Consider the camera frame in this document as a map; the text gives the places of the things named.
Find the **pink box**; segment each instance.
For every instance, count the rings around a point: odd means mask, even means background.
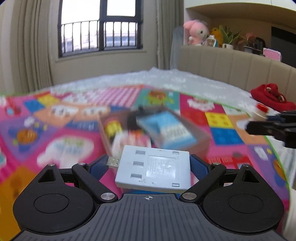
[[[267,58],[281,62],[281,53],[276,50],[263,48],[263,55]]]

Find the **metal screw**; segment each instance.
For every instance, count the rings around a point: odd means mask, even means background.
[[[104,200],[111,200],[111,199],[115,198],[115,195],[110,192],[105,192],[101,195],[101,198]]]
[[[195,193],[192,193],[192,192],[186,192],[186,193],[184,193],[184,194],[182,195],[182,197],[183,197],[184,199],[187,199],[187,200],[193,200],[193,199],[195,199],[197,196],[196,196]]]

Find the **colorful foam mat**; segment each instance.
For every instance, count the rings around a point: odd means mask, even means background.
[[[48,163],[70,168],[90,163],[105,153],[99,115],[139,105],[164,104],[190,119],[212,137],[207,160],[228,168],[251,164],[289,208],[289,187],[276,153],[267,139],[244,130],[248,115],[197,96],[133,85],[55,95],[0,97],[0,240],[19,232],[13,217],[14,200]],[[121,196],[115,175],[100,179]]]

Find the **pink plush toy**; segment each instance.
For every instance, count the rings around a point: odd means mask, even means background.
[[[202,45],[209,36],[209,30],[205,22],[199,20],[187,21],[183,27],[185,30],[189,30],[189,45]]]

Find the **upholstered headboard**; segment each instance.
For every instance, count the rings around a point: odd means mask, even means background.
[[[296,102],[296,68],[259,55],[204,46],[181,46],[179,70],[250,91],[275,83],[288,101]]]

